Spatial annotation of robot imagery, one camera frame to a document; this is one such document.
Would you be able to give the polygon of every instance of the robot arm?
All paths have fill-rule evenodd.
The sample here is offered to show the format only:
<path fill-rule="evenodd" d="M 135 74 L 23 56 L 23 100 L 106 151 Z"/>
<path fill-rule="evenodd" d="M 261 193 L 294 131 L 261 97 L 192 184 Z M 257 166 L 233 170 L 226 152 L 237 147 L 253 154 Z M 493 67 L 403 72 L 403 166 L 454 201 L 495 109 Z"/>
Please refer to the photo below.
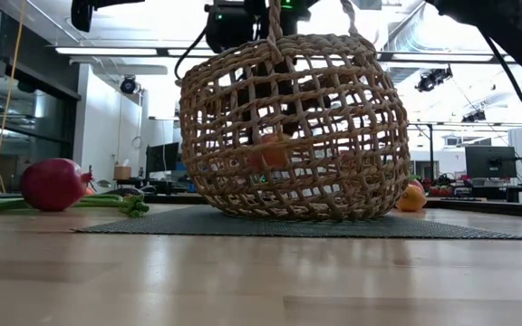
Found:
<path fill-rule="evenodd" d="M 92 13 L 110 5 L 125 5 L 144 2 L 144 0 L 72 0 L 72 25 L 88 33 L 92 26 Z"/>
<path fill-rule="evenodd" d="M 459 23 L 476 26 L 522 66 L 522 0 L 425 0 Z"/>

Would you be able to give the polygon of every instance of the computer monitor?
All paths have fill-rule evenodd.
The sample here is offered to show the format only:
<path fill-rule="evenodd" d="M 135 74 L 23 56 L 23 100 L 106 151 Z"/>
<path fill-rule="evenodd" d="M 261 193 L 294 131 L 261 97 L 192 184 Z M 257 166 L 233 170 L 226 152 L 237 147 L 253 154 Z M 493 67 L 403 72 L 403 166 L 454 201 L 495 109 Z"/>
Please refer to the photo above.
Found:
<path fill-rule="evenodd" d="M 179 144 L 170 143 L 146 148 L 146 176 L 153 172 L 175 171 Z"/>
<path fill-rule="evenodd" d="M 467 175 L 470 178 L 517 177 L 515 148 L 497 146 L 467 146 Z"/>

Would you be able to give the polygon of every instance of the spotlight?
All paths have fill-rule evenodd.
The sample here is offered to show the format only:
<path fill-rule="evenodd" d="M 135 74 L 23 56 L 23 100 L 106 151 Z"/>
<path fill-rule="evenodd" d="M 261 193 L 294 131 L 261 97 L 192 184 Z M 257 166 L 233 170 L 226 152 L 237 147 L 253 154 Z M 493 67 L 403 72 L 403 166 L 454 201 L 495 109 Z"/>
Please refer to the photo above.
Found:
<path fill-rule="evenodd" d="M 483 110 L 476 110 L 462 117 L 462 122 L 486 121 L 487 115 Z"/>
<path fill-rule="evenodd" d="M 140 84 L 136 82 L 136 76 L 125 76 L 120 84 L 120 90 L 124 94 L 135 94 L 140 91 Z"/>
<path fill-rule="evenodd" d="M 436 86 L 452 77 L 453 74 L 450 66 L 447 69 L 432 69 L 430 72 L 423 73 L 420 76 L 420 81 L 414 88 L 419 92 L 432 91 Z"/>

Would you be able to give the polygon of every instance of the ceiling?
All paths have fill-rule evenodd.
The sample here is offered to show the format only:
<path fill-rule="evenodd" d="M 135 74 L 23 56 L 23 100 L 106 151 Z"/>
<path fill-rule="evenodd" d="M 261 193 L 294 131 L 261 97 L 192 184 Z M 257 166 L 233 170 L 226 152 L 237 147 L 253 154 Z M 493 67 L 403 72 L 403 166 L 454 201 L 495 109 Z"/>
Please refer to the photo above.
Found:
<path fill-rule="evenodd" d="M 72 0 L 27 0 L 25 25 L 54 45 L 129 46 L 129 47 L 187 47 L 202 31 L 207 20 L 204 0 L 146 0 L 144 3 L 115 5 L 93 14 L 92 31 L 75 30 L 70 24 Z M 375 42 L 379 49 L 395 52 L 488 52 L 480 33 L 471 26 L 439 16 L 431 5 L 421 0 L 382 0 L 381 11 L 357 10 L 356 25 L 362 35 Z M 0 0 L 0 8 L 19 17 L 19 0 Z M 321 0 L 311 8 L 312 19 L 300 23 L 302 34 L 345 34 L 349 26 L 339 0 Z M 399 25 L 399 33 L 392 31 Z M 172 71 L 177 59 L 137 58 L 104 59 L 106 66 L 123 64 L 166 65 Z M 199 60 L 186 60 L 181 75 Z M 486 110 L 493 122 L 522 122 L 522 106 L 512 91 L 510 82 L 497 65 L 453 65 L 454 78 L 434 91 L 419 93 L 414 85 L 421 72 L 428 69 L 423 63 L 407 68 L 388 67 L 411 120 L 460 121 L 473 107 Z M 514 73 L 522 87 L 522 69 L 514 66 Z M 174 77 L 151 76 L 146 80 L 158 84 L 170 97 L 178 97 Z"/>

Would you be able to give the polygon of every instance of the black pole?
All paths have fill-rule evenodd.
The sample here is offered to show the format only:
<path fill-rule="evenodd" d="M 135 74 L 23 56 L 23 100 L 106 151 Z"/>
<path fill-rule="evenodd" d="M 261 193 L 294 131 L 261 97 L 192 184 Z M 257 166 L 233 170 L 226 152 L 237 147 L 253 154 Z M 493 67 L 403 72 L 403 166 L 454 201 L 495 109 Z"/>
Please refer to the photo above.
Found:
<path fill-rule="evenodd" d="M 432 125 L 428 125 L 430 131 L 430 182 L 434 182 L 434 140 L 432 138 Z"/>

